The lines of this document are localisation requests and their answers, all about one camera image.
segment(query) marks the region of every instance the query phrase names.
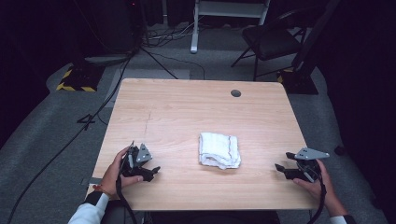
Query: white sleeve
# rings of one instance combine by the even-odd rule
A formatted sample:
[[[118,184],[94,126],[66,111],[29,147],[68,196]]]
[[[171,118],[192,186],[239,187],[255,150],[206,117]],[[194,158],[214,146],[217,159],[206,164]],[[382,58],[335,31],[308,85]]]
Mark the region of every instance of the white sleeve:
[[[100,224],[108,203],[108,196],[102,192],[94,191],[87,196],[84,204],[78,207],[76,213],[70,218],[69,224]]]
[[[340,217],[331,217],[330,222],[332,224],[347,224],[345,218],[343,216]]]

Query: hand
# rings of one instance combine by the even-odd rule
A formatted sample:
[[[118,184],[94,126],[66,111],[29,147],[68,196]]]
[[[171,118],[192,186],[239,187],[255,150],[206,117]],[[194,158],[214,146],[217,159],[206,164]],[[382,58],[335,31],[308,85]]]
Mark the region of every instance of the hand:
[[[113,163],[111,163],[110,166],[108,166],[105,175],[102,178],[102,182],[101,182],[102,190],[110,194],[112,197],[117,194],[116,181],[120,171],[120,164],[122,161],[122,156],[126,154],[128,149],[129,147],[126,147],[117,154]],[[130,177],[125,177],[121,175],[122,187],[130,186],[140,181],[143,181],[143,176],[141,175],[130,176]]]
[[[347,215],[347,210],[345,209],[345,207],[342,205],[341,201],[338,199],[337,195],[335,194],[334,188],[332,186],[332,180],[330,179],[330,176],[327,173],[326,167],[324,166],[322,161],[317,160],[317,162],[320,167],[323,184],[326,186],[327,193],[326,193],[324,205],[329,211],[330,217]],[[314,183],[311,183],[299,178],[294,178],[293,182],[298,186],[308,190],[309,193],[311,193],[311,195],[316,200],[320,201],[321,187],[320,187],[320,182],[318,180],[316,180]]]

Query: gray carpet floor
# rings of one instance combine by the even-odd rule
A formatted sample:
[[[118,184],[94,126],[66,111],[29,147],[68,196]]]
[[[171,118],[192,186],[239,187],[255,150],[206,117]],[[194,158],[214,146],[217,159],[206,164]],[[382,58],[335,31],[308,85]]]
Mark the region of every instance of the gray carpet floor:
[[[188,70],[190,79],[251,81],[254,60],[245,59],[236,67],[232,62],[246,47],[241,30],[223,27],[206,29],[200,33],[198,52],[190,54],[191,36],[174,40],[160,48],[148,51],[175,58],[166,59],[154,55],[165,67]],[[260,71],[266,72],[290,64],[293,55],[260,63]],[[49,96],[38,105],[11,135],[0,150],[0,223],[7,223],[11,209],[30,180],[56,155],[83,124],[78,119],[93,114],[106,99],[120,65],[106,68],[97,92],[56,91],[62,76],[69,67],[66,64],[49,77]],[[128,70],[161,70],[143,51],[139,51],[127,66]],[[326,94],[326,82],[316,69],[312,78],[319,95],[289,95],[293,111],[299,121],[304,139],[309,147],[330,153],[325,164],[332,176],[338,195],[347,210],[358,223],[387,223],[381,210],[371,204],[370,186],[348,157],[339,157],[334,148],[342,145],[332,104]],[[258,81],[276,81],[275,75]],[[22,198],[11,223],[66,223],[82,203],[86,187],[82,179],[90,178],[111,116],[112,107],[105,107],[94,124],[83,131],[40,175]],[[307,211],[277,211],[281,223],[306,223]],[[323,211],[317,223],[330,223]]]

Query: black chair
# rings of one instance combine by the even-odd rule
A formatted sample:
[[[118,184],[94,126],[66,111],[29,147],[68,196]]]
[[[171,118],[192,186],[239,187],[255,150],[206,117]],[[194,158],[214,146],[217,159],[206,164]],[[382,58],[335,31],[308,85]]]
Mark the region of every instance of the black chair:
[[[303,46],[307,28],[314,26],[316,20],[323,14],[324,9],[324,6],[295,9],[284,13],[267,24],[248,27],[242,32],[242,37],[247,42],[248,47],[231,67],[234,67],[241,59],[255,56],[254,81],[256,81],[256,77],[292,67],[291,65],[286,68],[257,75],[259,60],[268,61],[297,53]],[[300,30],[292,34],[289,29],[296,27],[300,28]],[[297,40],[297,35],[302,36],[300,41]]]

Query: white towel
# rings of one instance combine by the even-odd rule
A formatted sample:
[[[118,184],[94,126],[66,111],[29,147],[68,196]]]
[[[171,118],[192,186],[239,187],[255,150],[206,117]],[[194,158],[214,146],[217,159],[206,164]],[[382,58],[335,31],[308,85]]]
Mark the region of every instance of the white towel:
[[[218,166],[222,170],[238,168],[241,157],[236,137],[221,133],[201,133],[199,161],[202,165]]]

